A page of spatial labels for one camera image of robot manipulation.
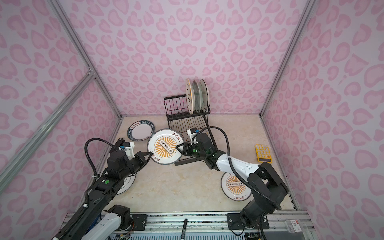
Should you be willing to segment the white floral speckled plate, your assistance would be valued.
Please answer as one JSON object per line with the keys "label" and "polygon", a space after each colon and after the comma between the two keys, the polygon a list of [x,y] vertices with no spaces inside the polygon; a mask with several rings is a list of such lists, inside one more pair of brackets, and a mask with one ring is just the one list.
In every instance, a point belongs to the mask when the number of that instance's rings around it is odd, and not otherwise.
{"label": "white floral speckled plate", "polygon": [[209,88],[204,80],[200,80],[200,88],[202,90],[202,111],[206,112],[210,104],[210,93]]}

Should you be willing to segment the cat pumpkin star plate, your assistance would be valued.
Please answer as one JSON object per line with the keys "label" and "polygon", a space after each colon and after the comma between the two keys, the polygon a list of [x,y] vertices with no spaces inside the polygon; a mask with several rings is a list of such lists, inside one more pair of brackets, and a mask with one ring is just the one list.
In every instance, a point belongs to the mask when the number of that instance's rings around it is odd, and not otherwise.
{"label": "cat pumpkin star plate", "polygon": [[190,79],[186,79],[186,97],[187,97],[187,106],[190,115],[194,113],[194,90]]}

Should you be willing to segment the light blue flower plate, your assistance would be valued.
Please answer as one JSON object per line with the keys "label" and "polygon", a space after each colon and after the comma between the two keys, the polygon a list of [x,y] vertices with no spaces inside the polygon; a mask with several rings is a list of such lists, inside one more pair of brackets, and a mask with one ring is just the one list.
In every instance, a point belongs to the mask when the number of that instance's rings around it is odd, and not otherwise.
{"label": "light blue flower plate", "polygon": [[196,113],[199,113],[202,109],[202,92],[197,81],[194,80],[192,83],[192,86],[193,86],[194,96],[195,96],[194,109]]}

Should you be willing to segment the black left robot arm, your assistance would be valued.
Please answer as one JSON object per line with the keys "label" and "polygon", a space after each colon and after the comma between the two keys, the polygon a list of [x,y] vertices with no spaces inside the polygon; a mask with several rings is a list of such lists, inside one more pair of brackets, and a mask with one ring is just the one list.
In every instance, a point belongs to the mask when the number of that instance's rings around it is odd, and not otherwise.
{"label": "black left robot arm", "polygon": [[84,149],[89,162],[91,158],[88,145],[93,141],[103,142],[114,149],[108,158],[108,167],[84,192],[83,205],[67,224],[54,236],[55,240],[80,240],[91,227],[108,203],[114,199],[124,184],[124,179],[138,173],[150,161],[152,152],[137,152],[129,159],[126,151],[100,138],[86,141]]}

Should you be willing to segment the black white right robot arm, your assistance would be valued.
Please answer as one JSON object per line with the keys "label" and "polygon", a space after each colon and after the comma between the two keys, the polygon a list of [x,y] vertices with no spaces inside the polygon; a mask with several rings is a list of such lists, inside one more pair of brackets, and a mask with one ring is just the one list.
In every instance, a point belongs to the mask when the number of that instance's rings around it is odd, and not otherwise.
{"label": "black white right robot arm", "polygon": [[[220,131],[226,141],[226,151],[214,146],[211,138],[204,132],[215,129]],[[268,214],[281,210],[281,203],[289,193],[289,189],[274,167],[269,163],[251,164],[231,156],[230,142],[227,134],[219,127],[206,127],[188,130],[190,142],[176,146],[183,156],[196,157],[203,160],[211,170],[234,175],[251,190],[251,200],[240,212],[240,221],[246,229],[261,228],[263,218]]]}

